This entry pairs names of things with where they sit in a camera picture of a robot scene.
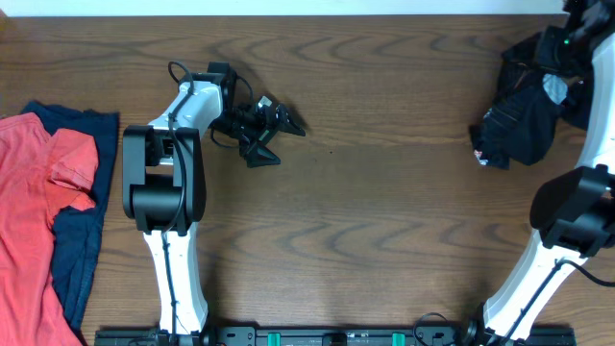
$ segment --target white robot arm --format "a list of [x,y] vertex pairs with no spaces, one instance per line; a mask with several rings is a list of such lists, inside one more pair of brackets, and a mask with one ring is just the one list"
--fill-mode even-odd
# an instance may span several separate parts
[[[177,80],[172,65],[184,69]],[[148,126],[124,132],[124,210],[144,232],[160,290],[160,330],[170,340],[199,337],[208,305],[199,280],[196,233],[207,198],[201,138],[208,128],[238,140],[239,154],[249,167],[279,164],[265,145],[277,132],[304,136],[287,108],[275,109],[266,97],[255,105],[234,106],[236,80],[243,80],[227,63],[212,62],[206,73],[191,73],[171,62],[169,72],[179,94]],[[146,166],[171,165],[173,176],[148,174]]]
[[[599,23],[594,17],[598,14],[607,16]],[[591,54],[595,84],[587,139],[577,169],[547,183],[536,195],[529,245],[504,285],[482,307],[481,327],[487,336],[478,343],[527,339],[540,310],[575,271],[570,263],[581,266],[600,248],[612,245],[613,209],[603,198],[613,187],[615,174],[612,14],[611,5],[601,1],[587,5],[575,24],[580,27],[568,28],[560,42]]]

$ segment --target black cloth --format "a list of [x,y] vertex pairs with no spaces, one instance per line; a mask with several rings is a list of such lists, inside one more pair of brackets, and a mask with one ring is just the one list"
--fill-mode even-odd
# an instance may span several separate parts
[[503,53],[492,108],[480,125],[470,128],[480,164],[507,169],[510,159],[526,165],[537,163],[553,144],[559,117],[580,127],[585,123],[586,128],[589,108],[586,102],[575,100],[587,97],[584,84],[574,86],[575,93],[569,89],[567,99],[556,104],[543,86],[546,73],[531,67],[539,38],[526,39]]

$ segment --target black cable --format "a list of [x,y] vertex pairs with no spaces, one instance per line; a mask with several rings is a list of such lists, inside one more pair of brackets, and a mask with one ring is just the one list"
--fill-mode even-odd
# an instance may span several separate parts
[[576,270],[578,270],[581,274],[583,274],[585,276],[585,278],[589,279],[594,284],[601,285],[602,287],[615,287],[615,283],[607,282],[607,281],[604,281],[604,280],[596,278],[592,273],[588,272],[587,269],[585,269],[582,266],[574,263],[571,260],[562,259],[562,260],[560,260],[557,263],[557,265],[559,265],[560,267],[562,265],[564,265],[564,264],[570,264],[570,265],[574,266],[576,268]]
[[523,319],[526,317],[526,314],[528,314],[529,309],[531,309],[531,307],[534,305],[534,303],[536,302],[536,300],[538,299],[542,291],[545,290],[545,288],[547,287],[547,284],[549,284],[549,282],[553,279],[555,274],[559,271],[559,269],[561,269],[561,267],[564,264],[570,264],[574,266],[576,270],[578,270],[581,274],[583,274],[585,278],[591,280],[594,284],[598,284],[603,287],[615,287],[615,283],[606,282],[604,280],[598,279],[593,274],[588,272],[585,268],[581,267],[580,265],[574,263],[573,261],[569,259],[561,259],[561,260],[556,261],[555,266],[551,270],[551,273],[549,273],[549,276],[547,276],[545,281],[543,281],[543,283],[538,287],[538,290],[536,290],[536,293],[534,293],[534,295],[531,296],[531,299],[529,299],[529,302],[526,305],[526,307],[521,310],[519,317],[517,318],[515,323],[512,325],[512,328],[510,329],[510,331],[508,331],[506,336],[500,341],[500,346],[505,345],[508,342],[508,340],[510,340],[510,338],[515,333],[517,328],[519,328],[519,325],[521,325],[521,322],[523,321]]
[[416,334],[416,330],[419,328],[419,324],[421,324],[421,322],[423,322],[426,318],[428,318],[428,317],[433,317],[433,316],[440,317],[440,318],[442,318],[442,319],[443,319],[446,323],[449,323],[449,320],[448,320],[448,319],[446,319],[446,317],[444,317],[443,315],[441,315],[440,313],[437,313],[437,312],[430,312],[430,313],[426,313],[426,314],[424,314],[423,316],[421,316],[421,318],[419,318],[419,320],[418,320],[418,321],[416,321],[416,323],[414,324],[414,327],[412,327],[412,336],[414,337],[414,339],[415,339],[418,343],[420,343],[420,344],[421,344],[421,345],[423,345],[423,346],[429,346],[429,345],[428,345],[428,344],[426,344],[426,343],[425,343],[425,341],[423,341],[423,337],[422,337],[422,336],[421,336],[421,337],[419,337],[419,336]]
[[175,290],[173,287],[173,279],[171,277],[171,265],[170,265],[170,260],[169,260],[169,251],[168,251],[169,244],[166,241],[166,233],[177,224],[177,221],[180,215],[182,214],[182,210],[184,209],[185,196],[186,196],[185,182],[187,180],[186,172],[185,172],[184,154],[182,153],[182,147],[175,134],[176,130],[173,128],[173,124],[177,120],[177,114],[180,111],[180,109],[184,106],[184,104],[187,102],[190,96],[192,96],[192,94],[194,93],[194,80],[192,79],[192,74],[190,73],[190,71],[181,62],[169,62],[167,66],[169,70],[169,74],[171,75],[171,78],[173,78],[173,80],[176,83],[178,83],[179,80],[177,79],[177,77],[175,77],[175,74],[173,74],[173,65],[179,66],[185,72],[185,75],[190,81],[190,87],[188,88],[187,93],[185,94],[184,98],[182,98],[180,103],[175,107],[175,109],[173,109],[173,111],[171,111],[168,114],[169,134],[171,135],[171,139],[173,140],[173,146],[175,147],[175,153],[177,154],[178,161],[180,162],[180,171],[182,174],[182,192],[180,194],[180,202],[178,203],[177,210],[175,211],[175,214],[173,215],[173,218],[168,223],[168,225],[166,225],[160,232],[160,236],[162,238],[162,250],[164,251],[164,266],[166,267],[166,280],[169,286],[169,295],[171,296],[171,308],[172,308],[172,317],[173,317],[173,321],[171,322],[171,326],[172,326],[171,336],[169,339],[171,345],[173,345],[176,342],[176,337],[177,337],[177,310],[176,310],[177,300],[175,300]]
[[182,319],[180,317],[177,318],[177,321],[180,323],[180,326],[182,326],[182,328],[184,328],[186,333],[190,333],[190,331],[188,330],[188,328],[186,328],[184,326],[184,323],[182,323]]
[[237,79],[243,82],[243,84],[245,84],[246,87],[248,87],[248,90],[250,90],[250,106],[252,107],[254,105],[254,92],[252,91],[252,87],[250,86],[248,81],[246,81],[243,77],[237,75]]
[[239,145],[226,145],[226,144],[222,144],[219,141],[215,140],[215,138],[213,137],[213,133],[215,132],[214,128],[211,128],[211,131],[209,131],[209,138],[211,138],[211,141],[213,142],[213,144],[219,146],[220,148],[224,148],[224,149],[237,149],[239,147]]
[[177,301],[175,300],[175,289],[173,288],[173,279],[171,278],[171,261],[169,260],[169,243],[166,241],[166,232],[161,233],[162,238],[162,251],[164,252],[164,266],[166,267],[166,281],[169,285],[169,295],[171,296],[171,315],[173,321],[171,322],[171,336],[169,337],[169,344],[174,345],[177,334]]

